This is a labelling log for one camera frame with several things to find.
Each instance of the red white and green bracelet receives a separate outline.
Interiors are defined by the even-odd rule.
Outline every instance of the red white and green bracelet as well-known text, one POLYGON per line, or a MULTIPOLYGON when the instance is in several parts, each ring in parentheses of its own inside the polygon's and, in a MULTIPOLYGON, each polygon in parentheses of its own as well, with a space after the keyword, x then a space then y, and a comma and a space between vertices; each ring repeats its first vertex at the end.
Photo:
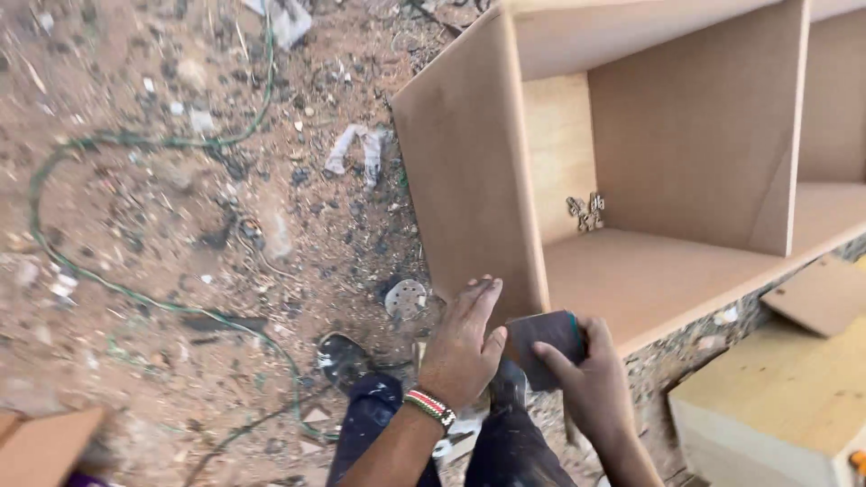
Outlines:
POLYGON ((406 393, 404 401, 418 406, 422 411, 435 418, 436 421, 442 423, 446 433, 457 419, 457 415, 445 403, 417 387, 406 393))

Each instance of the dark blue trousers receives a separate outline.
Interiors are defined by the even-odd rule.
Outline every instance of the dark blue trousers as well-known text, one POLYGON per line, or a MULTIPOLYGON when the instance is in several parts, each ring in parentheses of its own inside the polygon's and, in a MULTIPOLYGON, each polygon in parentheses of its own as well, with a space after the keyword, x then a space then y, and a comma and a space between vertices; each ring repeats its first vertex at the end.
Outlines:
MULTIPOLYGON (((328 487, 336 485, 349 471, 402 404, 403 388, 390 375, 371 374, 355 384, 349 392, 349 409, 340 430, 328 487)), ((494 405, 491 409, 466 470, 467 486, 575 487, 525 409, 516 404, 494 405)), ((417 485, 441 487, 432 459, 417 485)))

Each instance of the foot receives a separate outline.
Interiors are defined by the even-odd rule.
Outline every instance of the foot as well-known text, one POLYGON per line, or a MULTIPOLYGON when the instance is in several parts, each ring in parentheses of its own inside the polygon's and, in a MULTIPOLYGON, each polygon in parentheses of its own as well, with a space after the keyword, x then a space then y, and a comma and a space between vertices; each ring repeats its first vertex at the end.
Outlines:
POLYGON ((358 380, 373 373, 370 355, 355 340, 331 332, 319 341, 319 368, 340 391, 348 394, 358 380))
POLYGON ((518 406, 527 408, 527 375, 513 361, 502 358, 496 375, 490 381, 491 412, 518 406))

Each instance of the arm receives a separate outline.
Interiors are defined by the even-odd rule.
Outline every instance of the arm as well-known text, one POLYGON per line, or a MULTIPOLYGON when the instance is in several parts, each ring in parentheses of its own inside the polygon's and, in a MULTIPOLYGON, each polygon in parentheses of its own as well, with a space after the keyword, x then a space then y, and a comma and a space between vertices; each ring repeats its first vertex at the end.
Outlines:
MULTIPOLYGON (((499 327, 484 341, 484 328, 501 292, 501 279, 484 276, 480 282, 469 281, 448 306, 443 324, 427 345, 418 385, 455 412, 478 399, 496 374, 506 331, 499 327)), ((404 403, 340 487, 416 485, 444 433, 436 419, 404 403)))
POLYGON ((623 362, 603 320, 580 320, 589 355, 575 366, 556 348, 533 348, 559 379, 574 424, 595 447, 614 487, 663 487, 650 455, 637 437, 635 411, 623 362))

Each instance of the soil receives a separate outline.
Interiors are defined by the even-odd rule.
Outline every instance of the soil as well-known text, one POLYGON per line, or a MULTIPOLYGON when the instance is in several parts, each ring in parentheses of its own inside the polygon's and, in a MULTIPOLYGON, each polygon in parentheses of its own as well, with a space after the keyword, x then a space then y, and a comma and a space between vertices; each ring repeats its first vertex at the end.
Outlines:
MULTIPOLYGON (((457 26, 474 21, 479 6, 425 4, 457 26)), ((409 321, 383 305, 404 278, 430 288, 388 101, 454 37, 399 0, 305 7, 313 27, 275 51, 271 103, 251 137, 215 153, 72 151, 43 185, 39 215, 55 249, 109 282, 161 302, 267 318, 264 333, 298 368, 301 412, 323 412, 328 419, 316 427, 336 433, 346 401, 316 367, 318 339, 348 334, 410 384, 411 344, 443 313, 435 296, 409 321), (372 189, 358 141, 345 175, 323 169, 349 124, 383 136, 372 189), (262 254, 279 272, 254 243, 241 244, 238 218, 259 223, 262 254)), ((263 33, 263 19, 241 0, 0 7, 0 406, 32 415, 106 407, 85 460, 117 485, 181 485, 223 438, 289 402, 293 373, 252 335, 198 331, 182 314, 54 266, 29 235, 29 180, 55 144, 100 130, 200 140, 189 115, 198 110, 210 112, 212 135, 242 132, 267 92, 263 33), (37 20, 45 13, 52 26, 37 20), (178 103, 184 112, 173 114, 178 103), (60 274, 78 277, 67 297, 57 294, 60 274)), ((698 328, 628 361, 643 438, 671 485, 688 474, 664 388, 718 353, 702 337, 723 334, 714 343, 725 347, 741 336, 739 328, 698 328)), ((566 447, 558 394, 532 394, 529 409, 578 485, 593 485, 600 465, 566 447)), ((333 452, 286 412, 211 459, 194 484, 319 486, 333 452)), ((466 463, 444 468, 443 484, 462 484, 466 463)))

